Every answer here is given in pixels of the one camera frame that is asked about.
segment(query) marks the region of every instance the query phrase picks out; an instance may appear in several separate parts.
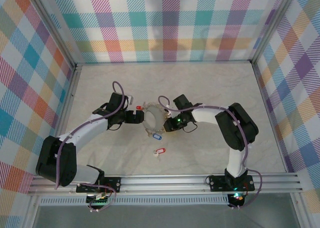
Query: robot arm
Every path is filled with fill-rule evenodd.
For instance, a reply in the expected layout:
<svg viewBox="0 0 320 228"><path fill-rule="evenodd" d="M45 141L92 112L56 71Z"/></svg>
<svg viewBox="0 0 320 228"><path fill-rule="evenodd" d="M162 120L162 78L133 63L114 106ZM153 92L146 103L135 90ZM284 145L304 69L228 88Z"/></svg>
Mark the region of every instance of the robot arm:
<svg viewBox="0 0 320 228"><path fill-rule="evenodd" d="M103 119L102 117L114 112L121 105L122 94L113 93L109 103L103 104L92 113L88 121L93 122L81 127L73 135L68 132L59 137L47 137L42 144L36 173L56 182L58 149L63 140L69 136L60 156L60 185L65 187L70 183L97 183L104 177L104 172L89 165L77 165L77 153L94 137L115 124L141 123L144 120L143 111L136 111L134 114L134 111L127 110L128 105L132 104L132 100L131 96L125 96L122 108L116 114Z"/></svg>
<svg viewBox="0 0 320 228"><path fill-rule="evenodd" d="M192 105L184 95L177 97L173 102L178 110L204 106L200 103ZM228 110L238 119L247 142L249 144L254 142L259 130L242 106L234 103L228 107ZM219 126L225 141L230 146L229 162L224 171L225 181L233 189L240 186L248 173L243 165L246 150L240 130L233 118L226 111L221 112L220 109L199 108L183 111L177 116L167 119L164 128L167 132L176 131L187 126L188 122L208 122Z"/></svg>

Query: vent grille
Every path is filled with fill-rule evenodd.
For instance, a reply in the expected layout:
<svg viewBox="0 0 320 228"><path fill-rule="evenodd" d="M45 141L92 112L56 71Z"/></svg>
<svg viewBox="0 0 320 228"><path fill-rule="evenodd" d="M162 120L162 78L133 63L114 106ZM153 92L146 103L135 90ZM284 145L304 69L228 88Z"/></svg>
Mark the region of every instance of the vent grille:
<svg viewBox="0 0 320 228"><path fill-rule="evenodd" d="M41 206L79 206L86 204L86 197L43 197ZM172 196L118 196L114 205L226 205L227 195L172 195Z"/></svg>

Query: key tag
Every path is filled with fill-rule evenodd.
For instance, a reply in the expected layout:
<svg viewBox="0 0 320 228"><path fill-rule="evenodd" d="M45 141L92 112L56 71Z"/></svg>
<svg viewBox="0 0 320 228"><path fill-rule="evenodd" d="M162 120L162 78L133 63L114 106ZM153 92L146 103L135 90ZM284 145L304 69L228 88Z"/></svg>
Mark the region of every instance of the key tag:
<svg viewBox="0 0 320 228"><path fill-rule="evenodd" d="M154 133L154 134L152 135L152 137L155 138L155 139L157 139L157 140L159 140L159 141L162 139L162 136L160 136L160 135L158 135L158 134L156 134L156 133Z"/></svg>
<svg viewBox="0 0 320 228"><path fill-rule="evenodd" d="M165 152L166 152L166 149L165 149L165 148L159 148L159 149L157 149L157 150L155 150L155 151L153 152L153 155L154 155L155 157L158 157L159 154L162 154L162 153L165 153Z"/></svg>

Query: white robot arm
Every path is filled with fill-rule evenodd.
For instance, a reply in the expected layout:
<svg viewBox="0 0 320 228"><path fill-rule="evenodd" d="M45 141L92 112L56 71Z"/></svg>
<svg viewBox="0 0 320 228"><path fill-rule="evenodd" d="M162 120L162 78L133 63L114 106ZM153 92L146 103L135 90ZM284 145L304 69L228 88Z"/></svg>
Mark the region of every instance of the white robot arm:
<svg viewBox="0 0 320 228"><path fill-rule="evenodd" d="M208 122L208 123L218 125L216 115L221 113L221 110L204 108L204 109L195 109L191 113L196 122ZM229 149L229 162L226 167L226 170L233 177L239 177L246 171L246 169L242 164L245 153L246 153L245 149L243 149L242 151L234 150L232 148Z"/></svg>
<svg viewBox="0 0 320 228"><path fill-rule="evenodd" d="M114 92L109 103L103 104L92 113L87 120L87 125L80 127L76 132L68 132L59 137L47 137L42 144L36 173L56 182L58 150L63 141L69 137L62 147L59 159L59 185L65 187L70 183L95 184L99 179L102 179L104 176L102 170L89 165L77 164L77 153L94 137L113 125L138 124L144 120L143 111L136 111L134 114L134 111L127 110L128 105L132 104L133 98L131 96L124 96L124 98L125 102L116 114L105 118L106 115L111 114L121 105L122 94Z"/></svg>

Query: metal frame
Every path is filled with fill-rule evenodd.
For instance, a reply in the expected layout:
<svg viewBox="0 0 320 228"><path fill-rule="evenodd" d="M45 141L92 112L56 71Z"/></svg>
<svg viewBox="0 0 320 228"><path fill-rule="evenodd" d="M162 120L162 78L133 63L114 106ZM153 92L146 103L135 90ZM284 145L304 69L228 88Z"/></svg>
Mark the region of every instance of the metal frame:
<svg viewBox="0 0 320 228"><path fill-rule="evenodd" d="M64 34L66 39L69 41L69 43L73 49L73 55L74 55L75 60L77 62L84 62L84 58L79 50L79 47L77 46L76 41L74 40L74 37L72 36L71 31L70 31L65 19L63 18L63 15L60 12L57 3L55 2L55 0L47 0L47 2L49 3L49 6L51 7L53 13L55 14L56 19L58 20L58 22L61 26L62 33Z"/></svg>
<svg viewBox="0 0 320 228"><path fill-rule="evenodd" d="M67 121L69 119L70 110L73 104L74 95L78 85L82 66L93 66L96 64L75 63L68 47L64 43L55 27L51 17L43 6L41 0L31 0L34 4L37 12L40 14L41 19L48 28L49 33L54 38L61 50L62 54L66 58L68 64L73 67L73 74L70 82L70 87L66 95L66 100L63 105L62 113L57 125L56 135L62 134L66 131ZM274 31L277 29L281 19L287 11L292 0L282 0L279 9L275 13L273 21L270 23L266 34L264 35L260 45L258 46L256 53L252 59L252 66L254 67L262 55L265 47L269 43ZM248 61L229 61L229 62L215 62L215 63L247 63ZM111 65L110 63L102 63L99 65ZM260 179L256 174L253 175L253 180L256 184L256 188L259 186ZM117 194L118 197L141 197L141 196L224 196L223 193L210 192L210 187L205 183L207 175L161 175L161 176L121 176L121 190ZM308 213L305 199L302 192L302 187L297 174L295 173L273 173L262 175L262 193L290 193L293 201L293 205L300 222L301 227L316 227L313 223L313 219ZM65 188L59 188L54 190L54 183L41 178L35 177L29 192L30 201L29 209L21 227L31 228L36 219L38 207L42 205L44 198L52 197L58 198L63 196L64 198L77 198L84 197L85 194L76 194L76 185L70 185Z"/></svg>
<svg viewBox="0 0 320 228"><path fill-rule="evenodd" d="M285 12L288 10L291 2L292 2L292 0L282 0L281 1L279 8L277 9L277 11L275 12L275 14L273 16L274 17L273 20L271 21L270 25L268 26L266 33L264 34L260 44L258 45L258 47L254 53L254 56L252 58L252 63L254 65L257 63L258 59L263 54L266 46L270 42L270 39L272 38L276 29L278 28L282 18L285 15Z"/></svg>
<svg viewBox="0 0 320 228"><path fill-rule="evenodd" d="M276 132L276 129L275 129L275 127L273 126L273 123L272 123L272 118L271 118L271 114L270 114L270 112L269 112L269 110L268 110L268 107L267 107L266 98L264 97L264 95L263 95L263 93L262 93L262 86L261 86L261 84L260 84L260 82L259 82L259 78L258 78L258 75L257 75L257 73L256 73L257 71L255 70L254 65L253 65L253 64L251 64L251 65L252 65L252 69L253 69L254 75L255 75L255 77L256 77L255 79L256 79L256 82L257 82L257 84L258 84L258 87L259 87L259 90L260 90L260 94L261 94L263 103L264 103L264 108L265 108L265 110L266 110L265 112L266 112L266 114L267 114L267 116L268 116L268 118L269 118L269 122L270 122L270 124L271 124L271 128L272 128L272 131L273 131L274 139L275 139L276 145L277 145L277 147L278 147L278 150L279 150L279 153L280 153L280 156L281 156L281 160L282 160L283 167L284 167L284 169L285 169L286 172L289 172L289 170L288 170L288 168L287 168L287 165L286 165L286 163L285 163L285 157L284 157L284 155L283 155L283 153L282 153L282 151L281 151L281 149L280 149L280 143L279 143L279 140L278 140L278 138L277 138L277 132Z"/></svg>
<svg viewBox="0 0 320 228"><path fill-rule="evenodd" d="M179 64L180 63L192 63L192 64L239 64L239 63L250 63L248 60L232 60L232 61L177 61ZM152 62L126 62L126 65L147 65L150 63L161 63L161 64L174 64L177 62L162 62L162 61L152 61ZM93 66L117 66L123 63L110 63L110 62L101 62L101 63L78 63L78 66L82 66L83 68L85 67L93 67Z"/></svg>
<svg viewBox="0 0 320 228"><path fill-rule="evenodd" d="M268 4L275 4L276 1L277 0L268 0ZM252 35L252 41L250 42L249 47L247 48L247 51L245 53L245 57L247 57L248 59L251 58L250 55L252 53L252 50L254 49L257 40L259 39L260 33L261 33L262 29L264 28L266 20L267 20L268 16L270 15L272 9L273 9L272 6L268 6L267 9L266 8L264 9L263 14L261 15L261 17L264 17L265 19L260 20L259 24L257 25L257 27Z"/></svg>
<svg viewBox="0 0 320 228"><path fill-rule="evenodd" d="M260 184L257 174L251 174L255 187ZM201 194L230 194L230 192L211 192L210 186L205 183L208 175L132 175L121 177L119 196L125 195L201 195ZM295 173L265 173L262 175L261 193L298 193L302 187ZM55 183L35 177L31 184L31 196L79 196L76 193L77 185L60 187L55 190Z"/></svg>
<svg viewBox="0 0 320 228"><path fill-rule="evenodd" d="M61 135L66 132L67 129L67 121L69 120L69 116L71 113L71 108L75 99L76 90L78 87L80 74L81 74L82 66L77 66L72 73L69 89L66 95L66 100L64 101L62 113L60 115L58 124L56 126L55 135Z"/></svg>
<svg viewBox="0 0 320 228"><path fill-rule="evenodd" d="M39 13L43 23L46 25L50 35L53 37L54 41L56 42L56 44L57 44L58 48L60 49L61 53L63 54L64 58L67 60L67 63L69 64L69 66L75 67L76 62L74 61L65 42L61 38L54 22L52 21L50 15L48 14L48 12L45 9L41 0L30 0L30 1L35 6L35 9Z"/></svg>

